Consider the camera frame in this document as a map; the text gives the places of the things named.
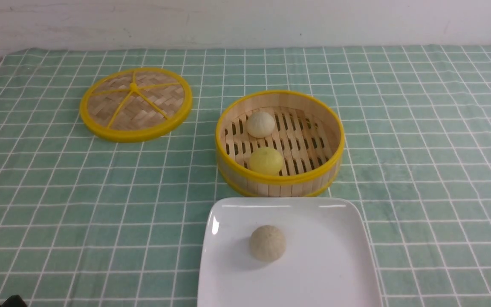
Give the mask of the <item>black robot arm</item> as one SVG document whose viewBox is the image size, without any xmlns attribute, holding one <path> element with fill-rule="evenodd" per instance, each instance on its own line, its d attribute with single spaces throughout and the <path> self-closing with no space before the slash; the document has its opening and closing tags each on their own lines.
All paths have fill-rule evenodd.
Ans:
<svg viewBox="0 0 491 307">
<path fill-rule="evenodd" d="M 12 295 L 3 302 L 0 302 L 0 307 L 28 307 L 28 304 L 20 295 Z"/>
</svg>

